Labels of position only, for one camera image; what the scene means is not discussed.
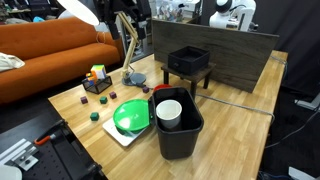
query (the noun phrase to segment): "lamp head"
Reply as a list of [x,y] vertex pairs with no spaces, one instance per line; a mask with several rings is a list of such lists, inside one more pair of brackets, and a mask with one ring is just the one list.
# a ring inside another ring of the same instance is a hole
[[91,24],[99,25],[98,18],[85,5],[78,0],[58,0],[58,2],[71,14],[81,19],[82,21]]

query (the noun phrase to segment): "couch cushion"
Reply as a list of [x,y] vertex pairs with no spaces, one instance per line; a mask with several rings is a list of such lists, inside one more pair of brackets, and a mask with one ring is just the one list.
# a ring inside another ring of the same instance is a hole
[[94,43],[25,61],[0,75],[0,104],[34,94],[90,72],[92,65],[119,62],[114,46]]
[[96,31],[76,17],[0,27],[0,52],[22,60],[96,42]]

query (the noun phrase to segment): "green plate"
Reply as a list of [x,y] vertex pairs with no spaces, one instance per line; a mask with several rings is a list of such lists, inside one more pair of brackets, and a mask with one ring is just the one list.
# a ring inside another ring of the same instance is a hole
[[113,113],[114,124],[125,131],[137,131],[149,125],[148,101],[134,99],[121,104]]

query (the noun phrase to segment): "small cube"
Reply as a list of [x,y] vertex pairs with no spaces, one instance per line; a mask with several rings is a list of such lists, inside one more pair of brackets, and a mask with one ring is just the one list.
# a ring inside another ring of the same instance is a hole
[[114,91],[112,91],[111,93],[109,93],[109,95],[110,95],[110,98],[111,98],[111,99],[117,98],[117,94],[116,94]]
[[81,97],[80,100],[81,100],[81,103],[82,103],[82,104],[88,103],[88,99],[87,99],[86,96]]
[[91,119],[92,121],[98,121],[98,119],[99,119],[99,113],[97,113],[97,112],[91,113],[90,119]]
[[145,87],[142,88],[142,91],[143,91],[144,93],[148,93],[149,90],[150,90],[150,89],[149,89],[147,86],[145,86]]
[[108,102],[107,97],[106,97],[106,96],[101,96],[101,98],[100,98],[100,103],[101,103],[101,104],[107,104],[107,102]]

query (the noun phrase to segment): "black floor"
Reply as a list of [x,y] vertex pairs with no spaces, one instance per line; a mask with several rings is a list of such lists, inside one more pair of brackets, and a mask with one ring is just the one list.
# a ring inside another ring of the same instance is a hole
[[[80,82],[81,79],[75,79],[36,96],[0,107],[0,133],[40,114],[55,114],[47,98],[79,85]],[[277,143],[303,125],[305,127],[278,145],[265,149],[260,171],[271,175],[262,178],[260,174],[258,179],[288,179],[286,176],[289,166],[313,177],[320,176],[320,115],[317,114],[306,123],[314,111],[297,106],[295,99],[310,102],[312,97],[303,96],[290,89],[280,89],[275,109],[276,119],[270,129],[267,146]]]

